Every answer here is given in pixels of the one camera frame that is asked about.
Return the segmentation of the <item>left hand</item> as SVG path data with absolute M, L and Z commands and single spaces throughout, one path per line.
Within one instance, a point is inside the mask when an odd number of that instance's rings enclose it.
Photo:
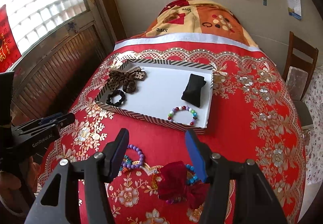
M 37 179 L 40 168 L 40 165 L 33 161 L 33 157 L 29 157 L 26 183 L 33 193 L 37 191 Z M 13 191 L 18 190 L 20 187 L 21 182 L 16 176 L 7 172 L 1 172 L 1 198 L 10 210 L 17 213 L 21 213 L 22 210 L 18 201 L 13 197 Z

